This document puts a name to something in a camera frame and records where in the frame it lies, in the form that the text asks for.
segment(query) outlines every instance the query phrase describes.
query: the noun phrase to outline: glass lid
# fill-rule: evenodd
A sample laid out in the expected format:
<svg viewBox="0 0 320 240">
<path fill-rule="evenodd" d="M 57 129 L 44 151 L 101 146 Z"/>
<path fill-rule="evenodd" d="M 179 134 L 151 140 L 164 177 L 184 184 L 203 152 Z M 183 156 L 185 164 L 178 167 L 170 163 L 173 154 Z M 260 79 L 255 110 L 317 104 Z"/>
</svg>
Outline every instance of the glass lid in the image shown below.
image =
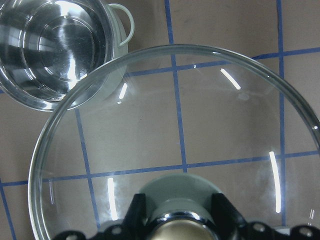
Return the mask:
<svg viewBox="0 0 320 240">
<path fill-rule="evenodd" d="M 319 120 L 261 63 L 168 45 L 117 58 L 85 79 L 34 150 L 28 197 L 38 239 L 65 230 L 90 238 L 123 219 L 145 184 L 172 173 L 209 180 L 248 221 L 320 227 Z M 90 101 L 67 111 L 98 83 Z"/>
</svg>

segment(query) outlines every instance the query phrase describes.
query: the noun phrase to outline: tiled floor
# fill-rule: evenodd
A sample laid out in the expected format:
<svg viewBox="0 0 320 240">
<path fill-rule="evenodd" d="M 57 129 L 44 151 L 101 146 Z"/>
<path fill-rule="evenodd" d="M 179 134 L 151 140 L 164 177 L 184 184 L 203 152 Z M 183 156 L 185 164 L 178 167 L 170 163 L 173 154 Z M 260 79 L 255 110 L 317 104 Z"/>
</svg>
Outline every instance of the tiled floor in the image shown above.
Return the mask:
<svg viewBox="0 0 320 240">
<path fill-rule="evenodd" d="M 320 116 L 319 2 L 115 2 L 125 5 L 135 19 L 129 51 L 184 43 L 254 57 L 292 84 Z M 128 29 L 126 16 L 122 12 L 119 16 Z M 208 61 L 179 55 L 176 60 L 178 66 Z M 49 152 L 49 159 L 56 161 L 46 165 L 45 177 L 77 179 L 43 186 L 45 219 L 52 223 L 47 226 L 49 232 L 54 235 L 73 228 L 94 234 L 97 219 L 101 223 L 110 219 L 106 197 L 110 176 L 116 186 L 118 214 L 123 217 L 131 195 L 143 184 L 183 170 L 215 183 L 248 219 L 262 219 L 272 226 L 311 223 L 320 227 L 320 159 L 290 103 L 239 67 L 224 66 L 237 76 L 240 94 L 225 81 L 221 66 L 196 67 L 177 72 L 182 116 L 177 121 L 177 82 L 171 66 L 168 56 L 130 65 L 128 71 L 169 70 L 124 78 L 128 90 L 121 104 L 116 103 L 124 82 L 98 105 L 92 100 L 67 113 Z M 0 94 L 0 112 L 1 238 L 33 239 L 28 170 L 37 137 L 50 114 L 26 108 L 4 93 Z M 269 151 L 277 155 L 280 213 L 274 208 Z"/>
</svg>

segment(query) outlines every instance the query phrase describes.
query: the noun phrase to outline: white handle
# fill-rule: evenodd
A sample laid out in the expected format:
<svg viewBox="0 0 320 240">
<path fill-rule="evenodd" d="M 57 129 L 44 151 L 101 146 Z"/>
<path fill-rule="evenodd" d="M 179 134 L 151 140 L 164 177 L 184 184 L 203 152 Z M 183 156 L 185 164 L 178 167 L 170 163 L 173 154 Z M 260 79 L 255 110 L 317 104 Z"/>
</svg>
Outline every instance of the white handle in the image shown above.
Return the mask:
<svg viewBox="0 0 320 240">
<path fill-rule="evenodd" d="M 131 25 L 131 29 L 130 29 L 130 33 L 129 35 L 126 37 L 126 39 L 121 42 L 119 44 L 119 46 L 121 47 L 122 45 L 124 44 L 127 44 L 133 37 L 134 35 L 134 32 L 135 32 L 135 21 L 134 21 L 134 17 L 132 16 L 131 12 L 125 7 L 125 6 L 122 6 L 121 4 L 118 4 L 118 3 L 110 3 L 108 4 L 111 8 L 113 9 L 120 9 L 122 11 L 124 11 L 127 16 L 129 17 L 129 20 L 130 20 L 130 25 Z"/>
</svg>

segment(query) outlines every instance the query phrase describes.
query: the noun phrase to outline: metal bowl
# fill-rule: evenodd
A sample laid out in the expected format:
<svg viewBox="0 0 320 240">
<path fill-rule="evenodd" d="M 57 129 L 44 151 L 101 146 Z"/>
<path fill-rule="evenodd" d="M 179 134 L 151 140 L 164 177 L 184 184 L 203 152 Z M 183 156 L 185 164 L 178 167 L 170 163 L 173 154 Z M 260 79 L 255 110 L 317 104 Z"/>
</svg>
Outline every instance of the metal bowl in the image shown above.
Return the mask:
<svg viewBox="0 0 320 240">
<path fill-rule="evenodd" d="M 112 8 L 121 8 L 131 20 L 125 41 Z M 52 111 L 88 73 L 128 53 L 133 30 L 130 12 L 119 4 L 6 0 L 0 6 L 0 87 L 30 108 Z M 90 86 L 70 108 L 89 100 L 101 85 Z"/>
</svg>

